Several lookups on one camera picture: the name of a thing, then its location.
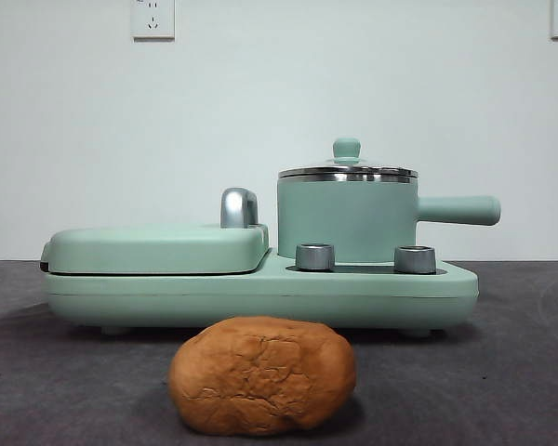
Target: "silver handle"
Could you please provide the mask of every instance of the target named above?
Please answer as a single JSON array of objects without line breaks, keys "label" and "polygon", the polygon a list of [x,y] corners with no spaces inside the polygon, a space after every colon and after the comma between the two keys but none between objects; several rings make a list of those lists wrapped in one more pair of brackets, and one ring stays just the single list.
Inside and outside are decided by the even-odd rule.
[{"label": "silver handle", "polygon": [[229,188],[221,195],[221,227],[247,228],[259,224],[256,194],[244,188]]}]

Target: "appliance foot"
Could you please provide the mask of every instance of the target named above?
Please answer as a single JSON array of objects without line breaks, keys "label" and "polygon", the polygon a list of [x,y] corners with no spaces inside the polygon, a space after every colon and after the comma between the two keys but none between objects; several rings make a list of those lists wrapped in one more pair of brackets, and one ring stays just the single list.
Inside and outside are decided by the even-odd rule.
[{"label": "appliance foot", "polygon": [[131,331],[130,327],[101,327],[101,334],[107,336],[126,335]]},{"label": "appliance foot", "polygon": [[413,338],[423,338],[423,337],[430,337],[432,330],[428,329],[401,329],[398,330],[400,335],[405,337],[413,337]]}]

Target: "lid knob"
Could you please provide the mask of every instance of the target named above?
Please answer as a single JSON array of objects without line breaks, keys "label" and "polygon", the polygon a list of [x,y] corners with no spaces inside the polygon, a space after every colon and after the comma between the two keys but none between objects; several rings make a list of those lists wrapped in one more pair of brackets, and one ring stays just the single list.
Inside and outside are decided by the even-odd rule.
[{"label": "lid knob", "polygon": [[337,138],[333,143],[335,158],[358,158],[362,144],[357,138]]}]

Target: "silver knob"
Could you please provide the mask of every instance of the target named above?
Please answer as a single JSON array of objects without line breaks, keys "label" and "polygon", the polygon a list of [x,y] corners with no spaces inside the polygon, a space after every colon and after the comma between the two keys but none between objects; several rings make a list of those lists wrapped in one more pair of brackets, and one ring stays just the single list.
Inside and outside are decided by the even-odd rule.
[{"label": "silver knob", "polygon": [[430,246],[399,246],[394,248],[394,270],[409,274],[436,272],[436,255]]},{"label": "silver knob", "polygon": [[328,271],[335,267],[332,244],[304,243],[296,246],[296,268],[306,271]]}]

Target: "sandwich maker lid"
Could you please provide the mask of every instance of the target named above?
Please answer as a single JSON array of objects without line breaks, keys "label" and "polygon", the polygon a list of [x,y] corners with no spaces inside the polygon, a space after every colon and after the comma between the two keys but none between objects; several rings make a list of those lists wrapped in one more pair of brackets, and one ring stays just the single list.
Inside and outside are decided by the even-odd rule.
[{"label": "sandwich maker lid", "polygon": [[71,275],[227,274],[255,269],[268,249],[265,225],[64,230],[44,247],[41,266]]}]

